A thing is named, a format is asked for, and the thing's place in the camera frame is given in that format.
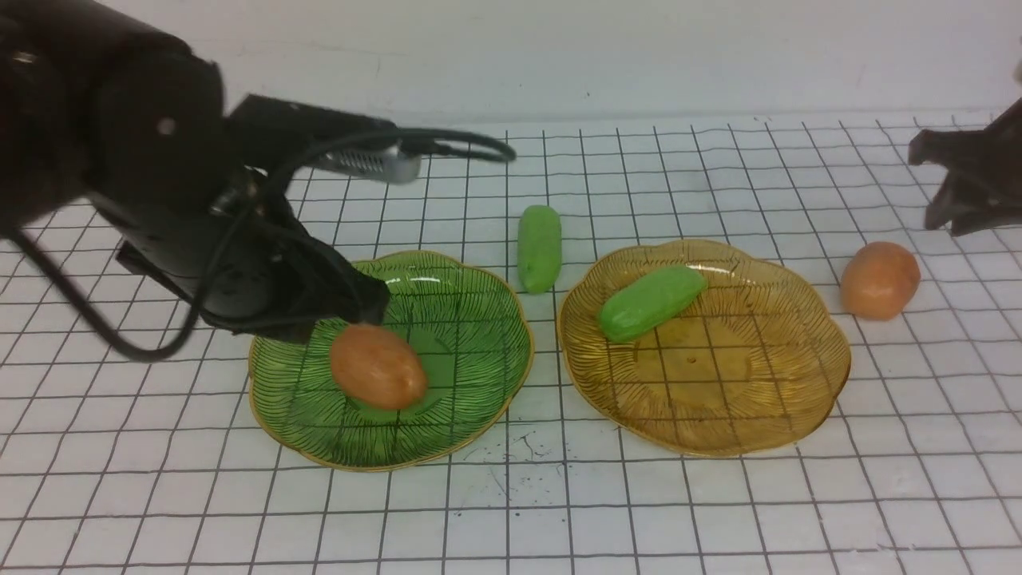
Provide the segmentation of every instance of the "cable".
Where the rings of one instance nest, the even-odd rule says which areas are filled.
[[[39,270],[53,282],[56,289],[67,300],[67,303],[82,316],[82,319],[85,320],[86,324],[88,324],[96,335],[106,342],[110,348],[129,361],[154,364],[162,362],[178,353],[185,346],[185,344],[188,343],[188,339],[191,337],[192,332],[195,330],[195,326],[198,324],[202,306],[208,298],[210,293],[213,291],[214,281],[219,275],[217,268],[220,267],[220,260],[223,258],[227,248],[231,245],[231,242],[234,241],[238,230],[240,230],[245,224],[249,223],[249,220],[251,220],[256,214],[256,209],[262,203],[263,199],[271,196],[272,194],[283,195],[288,184],[293,178],[294,172],[307,163],[312,162],[321,155],[351,147],[368,140],[377,139],[432,140],[436,149],[444,149],[446,147],[452,152],[457,152],[457,150],[451,148],[450,146],[445,146],[444,144],[436,144],[435,142],[436,140],[457,141],[495,150],[495,154],[486,157],[492,158],[492,160],[510,162],[517,156],[511,146],[500,140],[460,130],[431,128],[394,128],[388,130],[372,130],[326,140],[309,146],[305,150],[286,159],[280,166],[271,172],[264,184],[257,189],[256,193],[248,199],[241,210],[232,219],[231,225],[224,232],[224,235],[221,236],[220,241],[217,242],[216,247],[210,255],[210,259],[206,262],[202,275],[200,276],[198,286],[196,287],[195,294],[192,298],[192,303],[188,308],[188,314],[185,317],[177,336],[175,336],[174,340],[166,346],[152,350],[139,348],[122,338],[117,333],[117,330],[111,328],[109,324],[107,324],[90,305],[86,296],[83,295],[78,289],[78,286],[60,272],[59,266],[57,266],[57,263],[55,263],[49,255],[41,250],[35,242],[29,239],[24,231],[13,228],[0,230],[0,232],[17,245],[18,248],[25,252],[26,256],[29,257],[29,259],[31,259],[32,262],[35,263],[36,267],[38,267]],[[264,222],[260,225],[278,235],[298,241],[299,244],[303,244],[306,247],[313,247],[314,250],[319,251],[321,255],[327,257],[326,253],[322,251],[325,244],[320,245],[318,242],[312,240],[306,241],[307,238],[305,236],[292,233],[289,230],[279,228],[278,226],[272,226],[269,223]],[[331,262],[336,263],[336,257],[329,256],[329,258],[331,259]],[[349,289],[352,290],[353,297],[357,299],[358,294],[355,290],[355,286],[350,283]]]

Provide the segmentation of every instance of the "green toy cucumber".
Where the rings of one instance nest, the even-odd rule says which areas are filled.
[[[681,314],[706,289],[706,278],[688,266],[647,273],[610,297],[600,310],[608,340],[625,344]]]
[[[549,205],[529,205],[518,220],[518,280],[529,294],[542,294],[560,273],[561,217]]]

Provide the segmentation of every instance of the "amber glass plate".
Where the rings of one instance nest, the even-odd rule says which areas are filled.
[[[708,287],[678,318],[632,344],[607,341],[597,314],[662,266],[685,263]],[[812,285],[728,244],[682,239],[607,254],[558,317],[575,387],[600,414],[668,449],[730,457],[815,431],[848,379],[851,349]]]
[[[329,350],[347,325],[320,322],[308,346],[257,338],[249,354],[251,409],[271,437],[318,464],[383,471],[434,460],[485,432],[532,366],[521,304],[493,273],[433,251],[355,263],[387,282],[384,328],[419,354],[429,389],[400,412],[341,393]]]

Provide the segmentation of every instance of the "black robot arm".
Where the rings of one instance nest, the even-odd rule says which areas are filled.
[[[1022,99],[981,130],[922,130],[909,164],[947,170],[923,226],[961,236],[1022,224]]]
[[[297,169],[403,184],[423,154],[515,157],[476,134],[263,96],[225,117],[215,63],[93,0],[0,0],[0,236],[114,349],[143,362],[176,353],[198,318],[294,343],[324,318],[382,322],[385,283],[295,218],[284,193]],[[83,197],[124,236],[119,261],[191,304],[170,345],[121,340],[20,231]]]

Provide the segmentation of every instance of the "grid paper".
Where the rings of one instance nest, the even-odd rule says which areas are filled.
[[[507,417],[446,461],[316,467],[256,424],[249,339],[199,331],[127,364],[0,245],[3,573],[1007,575],[1022,561],[1022,230],[922,229],[943,170],[905,164],[920,127],[983,114],[487,127],[505,166],[426,161],[384,186],[304,171],[289,197],[350,258],[448,253],[516,284],[516,215],[563,215],[554,294],[521,295],[533,368]],[[131,339],[185,306],[112,260],[86,204],[30,230]],[[814,283],[851,344],[851,379],[797,445],[680,458],[600,418],[571,387],[554,318],[596,257],[679,236],[728,241]],[[841,314],[867,241],[918,253],[886,324]]]

